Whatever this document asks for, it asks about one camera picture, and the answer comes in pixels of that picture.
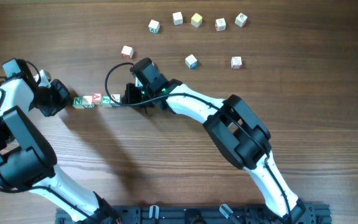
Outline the green N block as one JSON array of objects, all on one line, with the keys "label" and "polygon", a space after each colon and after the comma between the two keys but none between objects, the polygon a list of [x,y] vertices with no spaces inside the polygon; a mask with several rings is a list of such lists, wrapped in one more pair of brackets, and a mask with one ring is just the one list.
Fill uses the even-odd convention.
[{"label": "green N block", "polygon": [[74,97],[72,101],[72,106],[76,109],[84,109],[82,97]]}]

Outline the wooden block blue picture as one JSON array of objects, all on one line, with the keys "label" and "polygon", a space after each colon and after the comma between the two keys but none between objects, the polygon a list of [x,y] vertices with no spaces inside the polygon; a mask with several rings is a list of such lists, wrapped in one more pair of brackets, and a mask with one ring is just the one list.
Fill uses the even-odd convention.
[{"label": "wooden block blue picture", "polygon": [[121,103],[121,95],[120,94],[112,94],[111,95],[111,105],[119,106],[120,103]]}]

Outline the plain wooden block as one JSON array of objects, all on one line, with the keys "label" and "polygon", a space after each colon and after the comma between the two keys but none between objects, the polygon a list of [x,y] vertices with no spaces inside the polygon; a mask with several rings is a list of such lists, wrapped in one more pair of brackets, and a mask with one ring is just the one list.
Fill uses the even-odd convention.
[{"label": "plain wooden block", "polygon": [[84,108],[94,108],[94,102],[92,96],[83,96],[82,97],[82,106]]}]

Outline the green picture block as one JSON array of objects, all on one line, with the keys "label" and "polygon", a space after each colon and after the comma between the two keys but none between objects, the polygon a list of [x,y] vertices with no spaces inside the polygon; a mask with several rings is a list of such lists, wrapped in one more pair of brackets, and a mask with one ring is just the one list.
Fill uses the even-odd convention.
[{"label": "green picture block", "polygon": [[112,107],[111,99],[108,95],[102,96],[101,104],[103,107]]}]

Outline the wooden block blue side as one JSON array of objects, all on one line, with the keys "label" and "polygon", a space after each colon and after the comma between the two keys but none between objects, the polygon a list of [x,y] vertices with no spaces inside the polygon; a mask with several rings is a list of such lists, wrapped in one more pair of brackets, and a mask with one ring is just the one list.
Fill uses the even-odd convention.
[{"label": "wooden block blue side", "polygon": [[196,57],[193,54],[191,54],[185,58],[185,64],[187,65],[187,67],[189,69],[193,69],[193,68],[197,67],[198,60],[196,59]]}]

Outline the red A block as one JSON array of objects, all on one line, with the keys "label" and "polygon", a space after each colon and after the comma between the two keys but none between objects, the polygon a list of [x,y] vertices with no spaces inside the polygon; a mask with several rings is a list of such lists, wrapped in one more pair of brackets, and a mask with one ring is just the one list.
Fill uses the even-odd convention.
[{"label": "red A block", "polygon": [[94,92],[92,93],[92,102],[96,105],[100,105],[102,102],[103,94]]}]

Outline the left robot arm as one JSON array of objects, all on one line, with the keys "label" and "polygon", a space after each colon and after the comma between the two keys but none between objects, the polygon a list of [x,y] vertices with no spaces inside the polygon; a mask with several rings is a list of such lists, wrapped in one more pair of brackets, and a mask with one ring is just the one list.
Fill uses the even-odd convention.
[{"label": "left robot arm", "polygon": [[38,194],[67,212],[73,223],[120,223],[122,218],[97,193],[69,177],[57,164],[49,142],[29,119],[32,109],[54,116],[70,102],[57,79],[32,64],[13,58],[2,65],[0,82],[0,192]]}]

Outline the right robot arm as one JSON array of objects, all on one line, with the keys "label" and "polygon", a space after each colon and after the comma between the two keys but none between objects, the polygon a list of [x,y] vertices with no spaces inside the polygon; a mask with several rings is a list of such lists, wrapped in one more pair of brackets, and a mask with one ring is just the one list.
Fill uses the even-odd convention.
[{"label": "right robot arm", "polygon": [[223,157],[246,170],[258,186],[267,208],[283,223],[296,223],[305,211],[285,182],[273,158],[267,127],[237,95],[213,98],[179,80],[167,80],[150,58],[133,64],[130,72],[141,83],[134,106],[155,104],[162,110],[200,122]]}]

